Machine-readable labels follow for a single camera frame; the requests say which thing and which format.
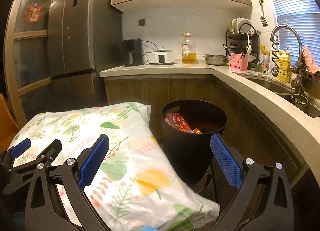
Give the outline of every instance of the faucet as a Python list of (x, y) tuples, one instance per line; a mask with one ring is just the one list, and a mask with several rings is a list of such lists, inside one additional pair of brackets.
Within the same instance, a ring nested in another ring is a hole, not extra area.
[(270, 37), (270, 41), (273, 42), (272, 44), (272, 47), (275, 51), (272, 51), (272, 54), (275, 56), (275, 57), (272, 57), (272, 61), (276, 64), (270, 71), (270, 73), (274, 76), (274, 77), (277, 77), (278, 74), (279, 74), (279, 66), (277, 65), (276, 61), (274, 59), (279, 59), (277, 56), (276, 56), (276, 52), (278, 52), (278, 49), (276, 49), (274, 46), (275, 45), (279, 45), (279, 43), (277, 43), (276, 41), (279, 40), (279, 37), (276, 35), (276, 32), (279, 30), (279, 29), (282, 29), (282, 28), (285, 28), (285, 29), (288, 29), (290, 30), (297, 38), (298, 40), (298, 44), (299, 44), (299, 57), (298, 57), (298, 61), (296, 62), (296, 67), (298, 69), (298, 72), (299, 72), (299, 76), (296, 80), (293, 80), (291, 82), (291, 86), (292, 88), (295, 88), (295, 92), (296, 93), (300, 93), (300, 92), (303, 92), (302, 91), (302, 80), (303, 80), (303, 76), (302, 76), (302, 55), (303, 55), (303, 52), (302, 52), (302, 43), (301, 43), (301, 39), (298, 35), (298, 33), (292, 28), (292, 27), (289, 27), (287, 25), (279, 25), (279, 26), (276, 26), (273, 31), (271, 32), (271, 37)]

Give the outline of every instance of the wooden door frame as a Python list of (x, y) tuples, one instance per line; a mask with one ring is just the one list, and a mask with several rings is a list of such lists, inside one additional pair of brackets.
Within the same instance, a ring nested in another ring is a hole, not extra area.
[(7, 26), (5, 31), (5, 39), (4, 39), (4, 73), (5, 73), (5, 81), (7, 86), (8, 96), (10, 98), (12, 109), (15, 115), (15, 118), (22, 128), (27, 122), (26, 115), (24, 113), (22, 103), (20, 100), (20, 96), (35, 91), (41, 87), (49, 85), (52, 83), (50, 77), (42, 79), (40, 81), (29, 84), (25, 87), (18, 88), (16, 75), (15, 75), (15, 67), (14, 67), (14, 41), (22, 40), (27, 38), (39, 38), (39, 37), (47, 37), (47, 30), (38, 30), (38, 31), (26, 31), (26, 32), (18, 32), (15, 33), (15, 24), (17, 21), (17, 13), (19, 10), (21, 0), (13, 0), (10, 13), (7, 20)]

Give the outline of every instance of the kitchen sink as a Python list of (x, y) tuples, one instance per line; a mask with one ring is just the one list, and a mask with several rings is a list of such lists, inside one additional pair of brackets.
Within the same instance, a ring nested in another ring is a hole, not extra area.
[[(237, 73), (237, 74), (276, 93), (277, 95), (281, 96), (282, 98), (284, 98), (285, 100), (287, 100), (288, 102), (294, 105), (290, 97), (290, 95), (294, 92), (294, 90), (289, 86), (276, 82), (271, 78), (268, 78), (265, 76), (256, 76), (252, 74), (240, 74), (240, 73)], [(309, 105), (304, 107), (299, 106), (298, 108), (312, 118), (320, 117), (320, 108), (312, 100), (309, 100)]]
[[(290, 97), (291, 94), (277, 93), (277, 95), (286, 99), (288, 102), (293, 103), (291, 100), (291, 97)], [(316, 118), (316, 117), (320, 116), (320, 110), (311, 103), (309, 103), (307, 106), (303, 106), (302, 108), (300, 108), (300, 107), (298, 107), (298, 108), (312, 118)]]
[(250, 78), (246, 77), (248, 80), (255, 82), (256, 84), (259, 84), (263, 86), (264, 88), (270, 90), (274, 93), (292, 93), (293, 91), (290, 91), (287, 87), (282, 86), (281, 84), (278, 84), (274, 81), (266, 79), (258, 79), (258, 78)]

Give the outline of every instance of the white countertop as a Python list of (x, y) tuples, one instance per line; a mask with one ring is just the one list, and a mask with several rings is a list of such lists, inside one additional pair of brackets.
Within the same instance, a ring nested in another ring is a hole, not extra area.
[(263, 112), (294, 144), (312, 170), (320, 186), (320, 117), (311, 118), (268, 89), (229, 71), (228, 67), (204, 63), (168, 66), (116, 67), (100, 72), (101, 77), (156, 74), (214, 75)]

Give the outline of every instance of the chair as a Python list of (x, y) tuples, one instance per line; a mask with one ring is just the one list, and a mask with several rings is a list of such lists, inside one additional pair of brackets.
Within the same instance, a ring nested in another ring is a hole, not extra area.
[(0, 152), (7, 149), (20, 128), (12, 118), (3, 94), (0, 93)]

